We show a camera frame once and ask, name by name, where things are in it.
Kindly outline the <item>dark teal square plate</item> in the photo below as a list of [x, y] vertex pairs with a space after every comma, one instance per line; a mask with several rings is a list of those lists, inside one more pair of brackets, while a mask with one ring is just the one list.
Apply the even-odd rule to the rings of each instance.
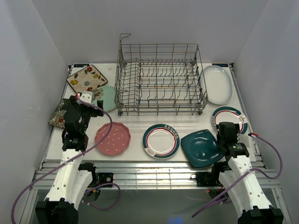
[[207, 129], [186, 135], [181, 139], [181, 146], [186, 158], [194, 168], [213, 165], [223, 158], [215, 137]]

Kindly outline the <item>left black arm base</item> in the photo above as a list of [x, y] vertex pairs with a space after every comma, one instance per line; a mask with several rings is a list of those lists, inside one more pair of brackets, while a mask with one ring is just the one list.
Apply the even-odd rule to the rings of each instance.
[[88, 187], [96, 187], [104, 183], [112, 183], [114, 180], [114, 173], [104, 172], [100, 173], [96, 171], [96, 166], [93, 163], [83, 163], [79, 165], [79, 170], [87, 170], [92, 174], [92, 181]]

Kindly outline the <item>dark square floral plate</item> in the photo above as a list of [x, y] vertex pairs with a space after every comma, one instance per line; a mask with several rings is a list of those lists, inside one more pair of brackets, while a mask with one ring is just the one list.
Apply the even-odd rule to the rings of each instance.
[[65, 119], [64, 115], [67, 112], [68, 105], [70, 104], [69, 99], [61, 99], [55, 111], [53, 112], [51, 118], [49, 119], [49, 125], [52, 125], [57, 128], [65, 128]]

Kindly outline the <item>white oval plate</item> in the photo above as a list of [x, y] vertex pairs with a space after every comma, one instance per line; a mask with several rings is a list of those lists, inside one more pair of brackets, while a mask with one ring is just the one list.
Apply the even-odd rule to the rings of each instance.
[[209, 102], [225, 105], [232, 98], [232, 82], [229, 74], [220, 66], [209, 65], [203, 70]]

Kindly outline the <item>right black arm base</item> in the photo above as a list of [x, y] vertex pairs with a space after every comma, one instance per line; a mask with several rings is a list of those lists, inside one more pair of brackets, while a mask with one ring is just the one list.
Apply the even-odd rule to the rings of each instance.
[[220, 173], [230, 170], [231, 168], [227, 162], [217, 162], [209, 172], [196, 172], [192, 174], [191, 180], [196, 182], [197, 187], [219, 187], [222, 186], [219, 181]]

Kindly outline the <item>pink polka dot plate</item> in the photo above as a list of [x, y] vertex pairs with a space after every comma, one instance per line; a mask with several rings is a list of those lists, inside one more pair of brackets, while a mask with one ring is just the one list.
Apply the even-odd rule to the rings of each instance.
[[109, 135], [97, 146], [98, 150], [108, 156], [122, 154], [130, 144], [129, 128], [123, 123], [113, 122]]

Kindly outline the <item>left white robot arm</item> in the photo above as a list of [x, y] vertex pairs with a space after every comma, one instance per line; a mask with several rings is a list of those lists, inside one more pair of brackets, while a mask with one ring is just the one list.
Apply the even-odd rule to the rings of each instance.
[[40, 224], [76, 224], [78, 206], [88, 186], [99, 182], [92, 164], [84, 169], [81, 162], [88, 145], [86, 130], [92, 117], [103, 116], [103, 111], [92, 107], [93, 94], [70, 96], [64, 114], [62, 158], [54, 182], [43, 201], [38, 201], [35, 212]]

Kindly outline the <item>mint green flower plate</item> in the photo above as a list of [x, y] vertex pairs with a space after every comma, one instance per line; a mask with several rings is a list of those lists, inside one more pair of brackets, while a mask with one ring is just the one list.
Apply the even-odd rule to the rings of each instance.
[[103, 101], [103, 109], [106, 112], [109, 112], [116, 108], [114, 97], [115, 97], [115, 90], [114, 87], [104, 85], [99, 88], [94, 89], [93, 91], [94, 101], [93, 104], [97, 106], [97, 101]]

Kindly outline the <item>cream square floral plate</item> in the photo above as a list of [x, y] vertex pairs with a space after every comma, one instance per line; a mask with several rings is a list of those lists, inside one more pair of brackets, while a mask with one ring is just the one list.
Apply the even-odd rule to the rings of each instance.
[[69, 76], [66, 82], [75, 92], [83, 92], [102, 87], [108, 83], [108, 80], [94, 65], [89, 65]]

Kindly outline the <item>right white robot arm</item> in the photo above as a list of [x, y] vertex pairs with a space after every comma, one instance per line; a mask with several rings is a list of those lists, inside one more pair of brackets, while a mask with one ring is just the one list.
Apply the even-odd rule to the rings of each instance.
[[225, 157], [224, 162], [212, 167], [212, 182], [224, 187], [217, 198], [229, 196], [239, 224], [281, 224], [284, 220], [281, 209], [273, 207], [256, 177], [256, 172], [263, 175], [265, 172], [252, 167], [246, 145], [238, 141], [239, 124], [221, 122], [217, 129], [218, 148]]

